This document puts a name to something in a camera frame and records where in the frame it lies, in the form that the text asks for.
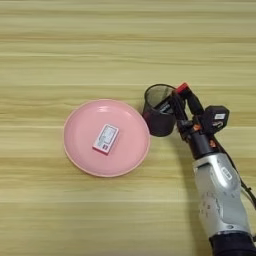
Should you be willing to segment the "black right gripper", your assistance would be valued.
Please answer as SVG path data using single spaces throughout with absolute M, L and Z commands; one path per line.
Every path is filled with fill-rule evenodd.
M 172 94 L 172 108 L 182 140 L 189 145 L 195 160 L 217 153 L 219 151 L 217 144 L 205 133 L 202 125 L 201 115 L 204 109 L 200 100 L 190 89 L 185 89 L 182 95 L 187 100 L 189 109 L 194 115 L 191 119 L 187 118 L 185 103 L 181 97 L 174 92 Z

